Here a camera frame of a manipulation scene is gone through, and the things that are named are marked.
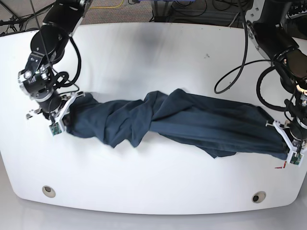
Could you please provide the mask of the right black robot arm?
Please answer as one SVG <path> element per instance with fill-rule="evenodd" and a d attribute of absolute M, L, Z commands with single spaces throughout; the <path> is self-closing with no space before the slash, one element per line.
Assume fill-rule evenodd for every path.
<path fill-rule="evenodd" d="M 39 104 L 40 111 L 52 123 L 65 104 L 57 90 L 74 85 L 81 73 L 81 55 L 72 36 L 91 4 L 90 0 L 55 1 L 38 26 L 26 66 L 18 74 L 20 89 Z M 73 45 L 78 59 L 72 80 L 67 72 L 57 72 L 53 67 L 63 58 L 68 42 Z"/>

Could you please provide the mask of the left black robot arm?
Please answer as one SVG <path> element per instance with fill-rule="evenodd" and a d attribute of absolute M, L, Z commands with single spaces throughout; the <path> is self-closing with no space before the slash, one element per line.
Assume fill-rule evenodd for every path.
<path fill-rule="evenodd" d="M 297 156 L 303 153 L 307 141 L 307 56 L 282 25 L 291 5 L 291 0 L 255 0 L 245 20 L 255 48 L 271 63 L 258 79 L 257 97 L 264 106 L 290 114 L 289 131 L 282 136 L 290 154 Z M 263 78 L 273 70 L 280 75 L 283 88 L 292 95 L 285 100 L 284 107 L 269 104 L 260 93 Z"/>

